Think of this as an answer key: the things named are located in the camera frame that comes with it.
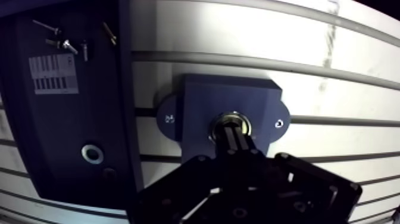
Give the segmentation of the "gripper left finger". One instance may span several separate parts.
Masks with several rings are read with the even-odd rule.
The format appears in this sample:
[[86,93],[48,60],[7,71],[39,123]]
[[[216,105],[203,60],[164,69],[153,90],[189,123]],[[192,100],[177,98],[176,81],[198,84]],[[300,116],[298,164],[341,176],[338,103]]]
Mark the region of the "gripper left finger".
[[127,209],[129,222],[180,223],[213,187],[224,185],[223,173],[239,149],[235,137],[241,133],[233,122],[216,125],[215,158],[198,155],[141,190]]

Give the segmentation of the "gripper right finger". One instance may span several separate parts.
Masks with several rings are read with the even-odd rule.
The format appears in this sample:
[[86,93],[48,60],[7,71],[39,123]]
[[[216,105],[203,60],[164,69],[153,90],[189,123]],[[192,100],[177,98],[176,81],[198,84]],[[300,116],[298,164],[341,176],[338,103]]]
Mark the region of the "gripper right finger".
[[348,223],[363,190],[357,183],[287,153],[267,158],[253,139],[235,126],[234,177],[257,191],[276,197],[277,217],[307,223]]

